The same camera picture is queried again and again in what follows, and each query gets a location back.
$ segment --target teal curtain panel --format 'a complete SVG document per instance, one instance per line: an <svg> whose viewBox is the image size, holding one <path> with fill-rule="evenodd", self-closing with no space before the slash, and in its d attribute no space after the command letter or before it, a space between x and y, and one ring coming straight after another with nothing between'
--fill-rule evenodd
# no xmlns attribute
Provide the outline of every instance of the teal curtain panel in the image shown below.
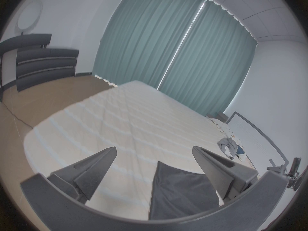
<svg viewBox="0 0 308 231"><path fill-rule="evenodd" d="M223 112L247 75L256 45L239 21L207 1L159 91L204 116Z"/></svg>
<svg viewBox="0 0 308 231"><path fill-rule="evenodd" d="M157 88L203 0L123 0L101 39L93 75Z"/></svg>

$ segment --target power cord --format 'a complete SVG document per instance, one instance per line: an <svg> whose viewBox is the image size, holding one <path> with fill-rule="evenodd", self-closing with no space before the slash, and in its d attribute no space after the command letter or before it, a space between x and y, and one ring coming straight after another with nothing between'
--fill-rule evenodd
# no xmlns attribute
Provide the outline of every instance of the power cord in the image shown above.
<svg viewBox="0 0 308 231"><path fill-rule="evenodd" d="M10 109L5 105L4 102L2 102L2 103L4 104L4 106L6 107L6 109L7 109L14 117L16 117L16 119L17 119L18 121L21 121L23 124L25 124L25 125L27 125L28 127L30 127L30 128L33 129L32 126L30 126L29 124L25 123L23 120L19 119L16 115L14 115L14 114L12 113L12 111L10 111Z"/></svg>

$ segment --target floor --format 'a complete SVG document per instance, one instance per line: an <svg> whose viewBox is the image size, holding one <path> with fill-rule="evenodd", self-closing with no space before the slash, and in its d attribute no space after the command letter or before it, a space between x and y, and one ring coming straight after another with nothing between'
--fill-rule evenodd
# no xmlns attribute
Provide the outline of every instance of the floor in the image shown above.
<svg viewBox="0 0 308 231"><path fill-rule="evenodd" d="M3 103L24 124L0 103L0 179L9 194L27 218L39 229L48 230L25 199L20 182L34 173L23 149L25 135L41 121L65 107L111 88L108 83L93 76L70 77L43 83L21 92L16 86L4 91Z"/></svg>

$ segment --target bed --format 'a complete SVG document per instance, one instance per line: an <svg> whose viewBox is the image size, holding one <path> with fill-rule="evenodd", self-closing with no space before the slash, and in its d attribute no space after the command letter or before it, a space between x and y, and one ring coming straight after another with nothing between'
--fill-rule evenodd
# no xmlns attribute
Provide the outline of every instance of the bed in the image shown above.
<svg viewBox="0 0 308 231"><path fill-rule="evenodd" d="M192 147L224 156L217 145L223 137L209 118L133 81L53 114L26 135L24 149L33 171L47 177L116 146L116 159L86 205L118 217L148 220L157 162L203 173ZM249 160L234 161L253 168Z"/></svg>

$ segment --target mirror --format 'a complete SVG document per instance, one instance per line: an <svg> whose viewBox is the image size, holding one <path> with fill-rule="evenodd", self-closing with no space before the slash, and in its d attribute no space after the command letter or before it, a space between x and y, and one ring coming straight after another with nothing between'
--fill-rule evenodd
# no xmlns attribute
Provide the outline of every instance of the mirror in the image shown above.
<svg viewBox="0 0 308 231"><path fill-rule="evenodd" d="M16 27L19 31L25 32L31 30L37 24L42 13L43 3L40 0L35 0L29 3L21 12Z"/></svg>

